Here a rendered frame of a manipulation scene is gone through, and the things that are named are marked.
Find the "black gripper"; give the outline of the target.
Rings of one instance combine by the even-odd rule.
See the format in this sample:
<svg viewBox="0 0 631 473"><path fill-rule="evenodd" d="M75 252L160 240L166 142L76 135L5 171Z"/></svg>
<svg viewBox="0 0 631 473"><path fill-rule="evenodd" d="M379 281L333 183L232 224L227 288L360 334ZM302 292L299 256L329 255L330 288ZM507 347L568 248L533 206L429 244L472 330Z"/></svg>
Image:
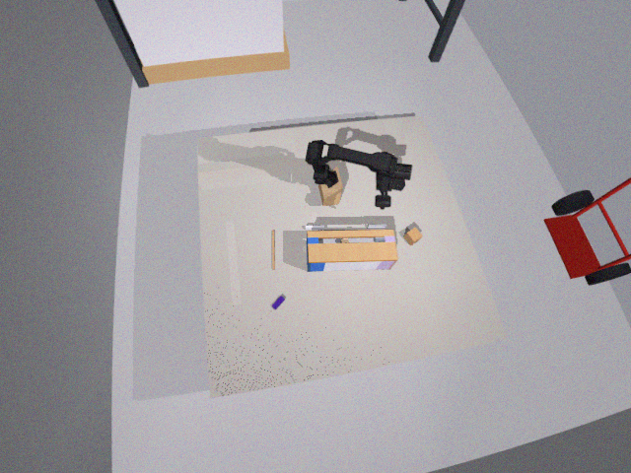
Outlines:
<svg viewBox="0 0 631 473"><path fill-rule="evenodd" d="M390 196L387 195L388 185L391 178L384 180L377 177L377 190L380 190L382 195L376 196L376 207L380 207L382 210L385 207L390 206Z"/></svg>

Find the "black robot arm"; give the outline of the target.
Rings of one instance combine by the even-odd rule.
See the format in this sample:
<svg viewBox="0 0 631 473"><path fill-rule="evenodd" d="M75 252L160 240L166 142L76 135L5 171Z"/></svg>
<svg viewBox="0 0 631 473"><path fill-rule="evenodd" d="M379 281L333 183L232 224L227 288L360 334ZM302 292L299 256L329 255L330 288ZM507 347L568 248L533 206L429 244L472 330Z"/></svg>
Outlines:
<svg viewBox="0 0 631 473"><path fill-rule="evenodd" d="M322 157L323 145L328 146L327 156ZM410 180L412 165L398 164L397 157L388 152L375 152L367 154L364 152L339 147L337 144L327 144L322 140L315 140L309 143L306 162L313 165L316 184L326 184L328 188L337 183L338 176L336 170L330 171L329 161L341 161L367 167L375 172L379 179L387 180L391 178L388 191L391 189L403 190L405 180ZM338 181L337 181L338 180Z"/></svg>

